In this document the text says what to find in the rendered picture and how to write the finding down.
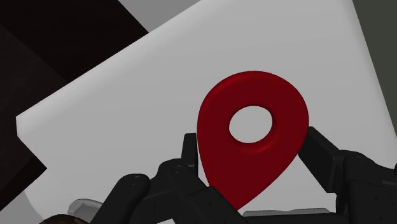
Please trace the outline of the white table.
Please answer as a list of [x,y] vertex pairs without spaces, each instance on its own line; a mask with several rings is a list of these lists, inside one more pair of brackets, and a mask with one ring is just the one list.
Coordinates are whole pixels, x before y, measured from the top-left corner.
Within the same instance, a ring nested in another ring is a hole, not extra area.
[[46,166],[25,190],[32,207],[47,218],[76,199],[103,201],[126,174],[154,176],[180,156],[208,91],[247,70],[293,84],[337,147],[397,163],[352,0],[200,0],[17,116]]

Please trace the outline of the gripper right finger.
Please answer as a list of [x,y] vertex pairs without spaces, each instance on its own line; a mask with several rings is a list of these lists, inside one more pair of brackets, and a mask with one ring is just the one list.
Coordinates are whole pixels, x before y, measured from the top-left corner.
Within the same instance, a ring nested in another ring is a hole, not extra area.
[[298,154],[349,224],[397,224],[397,165],[376,164],[364,154],[340,150],[309,127]]

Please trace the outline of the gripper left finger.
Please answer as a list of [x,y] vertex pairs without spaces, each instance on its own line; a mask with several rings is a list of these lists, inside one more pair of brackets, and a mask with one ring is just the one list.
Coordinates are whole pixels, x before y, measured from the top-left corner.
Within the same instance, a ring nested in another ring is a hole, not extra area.
[[198,177],[197,136],[187,133],[182,154],[162,162],[154,178],[118,180],[90,224],[247,224],[230,203]]

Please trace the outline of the small white ribbed object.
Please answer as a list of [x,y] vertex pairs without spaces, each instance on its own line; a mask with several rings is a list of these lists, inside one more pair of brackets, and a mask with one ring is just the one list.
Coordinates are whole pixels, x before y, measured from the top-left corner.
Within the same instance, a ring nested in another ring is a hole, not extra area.
[[90,223],[101,206],[102,202],[96,200],[77,199],[69,205],[67,213]]

